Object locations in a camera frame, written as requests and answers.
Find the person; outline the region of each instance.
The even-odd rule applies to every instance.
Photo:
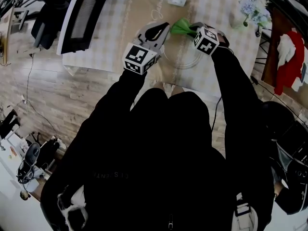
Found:
[[[17,112],[15,110],[12,110],[0,125],[0,140],[4,139],[16,124],[20,126]]]
[[[72,196],[81,186],[83,230],[230,231],[240,192],[257,213],[257,230],[264,230],[274,183],[264,156],[260,101],[218,36],[212,59],[227,124],[226,159],[211,145],[208,108],[195,93],[175,87],[168,99],[157,82],[131,109],[146,75],[125,70],[82,123],[43,188],[41,208],[54,230],[68,230],[59,207],[69,204],[58,197]]]

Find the checkered tablecloth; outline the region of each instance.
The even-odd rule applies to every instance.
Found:
[[[152,21],[167,21],[172,25],[185,17],[191,23],[203,22],[223,31],[249,76],[260,38],[255,36],[256,28],[252,25],[242,30],[231,27],[238,15],[238,1],[187,0],[184,7],[178,7],[168,4],[167,0],[107,0],[90,48],[64,54],[63,64],[121,73],[122,54],[140,28]],[[220,96],[211,57],[199,54],[190,44],[185,36],[171,35],[164,44],[165,54],[151,67],[147,78]]]

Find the white cloth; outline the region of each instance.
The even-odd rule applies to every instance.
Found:
[[[279,52],[279,61],[278,68],[285,64],[285,62],[289,62],[295,54],[295,45],[292,42],[291,38],[283,34],[280,36],[280,42],[277,48]]]

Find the table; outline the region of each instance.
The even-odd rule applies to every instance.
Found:
[[[107,0],[90,48],[64,54],[63,64],[122,73],[123,52],[140,28],[152,21],[167,21],[172,25],[186,17],[191,23],[200,21],[223,31],[243,70],[250,76],[260,38],[255,36],[256,29],[252,25],[243,31],[231,28],[234,12],[239,11],[238,1],[187,0],[184,7],[178,7],[168,4],[167,0]],[[219,97],[212,59],[206,55],[198,59],[198,53],[189,45],[186,37],[172,35],[165,42],[165,55],[151,67],[147,78]],[[187,65],[194,59],[197,59],[195,66]]]

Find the backpack strap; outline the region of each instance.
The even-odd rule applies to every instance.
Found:
[[[239,193],[236,196],[236,210],[233,213],[231,231],[257,231],[257,229],[257,213],[243,200],[242,193]]]

